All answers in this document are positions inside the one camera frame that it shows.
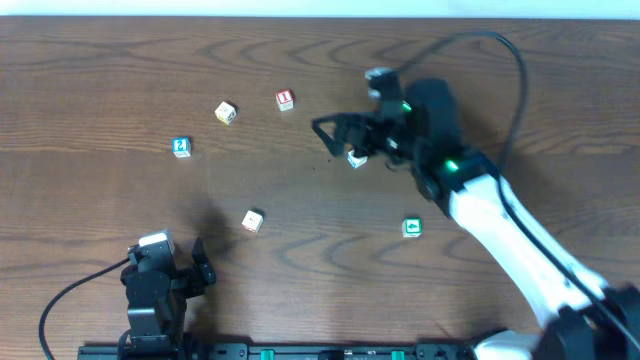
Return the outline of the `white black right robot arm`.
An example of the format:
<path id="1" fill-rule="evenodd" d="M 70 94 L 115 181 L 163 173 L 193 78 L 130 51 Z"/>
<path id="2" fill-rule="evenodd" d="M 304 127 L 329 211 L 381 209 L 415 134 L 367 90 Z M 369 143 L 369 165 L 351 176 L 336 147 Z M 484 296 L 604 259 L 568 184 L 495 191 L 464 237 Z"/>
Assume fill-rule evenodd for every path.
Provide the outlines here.
<path id="1" fill-rule="evenodd" d="M 636 359 L 639 292 L 613 289 L 569 254 L 520 203 L 497 167 L 465 145 L 445 81 L 406 90 L 377 86 L 370 113 L 313 121 L 332 155 L 351 145 L 357 157 L 387 154 L 410 165 L 425 197 L 476 238 L 516 284 L 543 331 L 501 331 L 470 349 L 476 359 Z"/>

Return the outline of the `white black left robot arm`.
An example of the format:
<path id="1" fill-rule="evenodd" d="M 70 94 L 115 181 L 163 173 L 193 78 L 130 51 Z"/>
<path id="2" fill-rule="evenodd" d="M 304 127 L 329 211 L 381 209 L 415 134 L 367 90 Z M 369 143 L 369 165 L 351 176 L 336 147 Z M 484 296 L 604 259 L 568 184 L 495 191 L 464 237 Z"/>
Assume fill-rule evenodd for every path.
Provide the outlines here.
<path id="1" fill-rule="evenodd" d="M 191 253 L 193 264 L 179 269 L 172 242 L 160 240 L 133 246 L 131 264 L 121 273 L 129 302 L 132 352 L 136 356 L 176 355 L 183 343 L 187 300 L 201 296 L 216 282 L 216 275 L 201 238 Z"/>

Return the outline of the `blue number 2 block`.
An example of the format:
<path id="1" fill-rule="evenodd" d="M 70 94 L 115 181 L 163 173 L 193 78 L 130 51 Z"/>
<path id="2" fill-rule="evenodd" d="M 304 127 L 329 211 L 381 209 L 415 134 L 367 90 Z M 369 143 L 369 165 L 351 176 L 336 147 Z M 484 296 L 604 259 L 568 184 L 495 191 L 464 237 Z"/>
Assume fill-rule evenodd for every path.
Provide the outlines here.
<path id="1" fill-rule="evenodd" d="M 172 152 L 177 158 L 188 158 L 191 156 L 192 147 L 188 137 L 174 138 L 172 140 Z"/>

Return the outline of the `red letter I block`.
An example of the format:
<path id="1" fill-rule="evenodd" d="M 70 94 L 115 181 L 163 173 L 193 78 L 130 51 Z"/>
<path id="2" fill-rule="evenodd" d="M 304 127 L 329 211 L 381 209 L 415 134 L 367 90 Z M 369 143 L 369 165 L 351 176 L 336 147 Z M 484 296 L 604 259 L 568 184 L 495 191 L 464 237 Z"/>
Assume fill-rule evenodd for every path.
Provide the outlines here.
<path id="1" fill-rule="evenodd" d="M 290 89 L 277 92 L 275 98 L 280 111 L 287 111 L 294 107 L 294 97 Z"/>

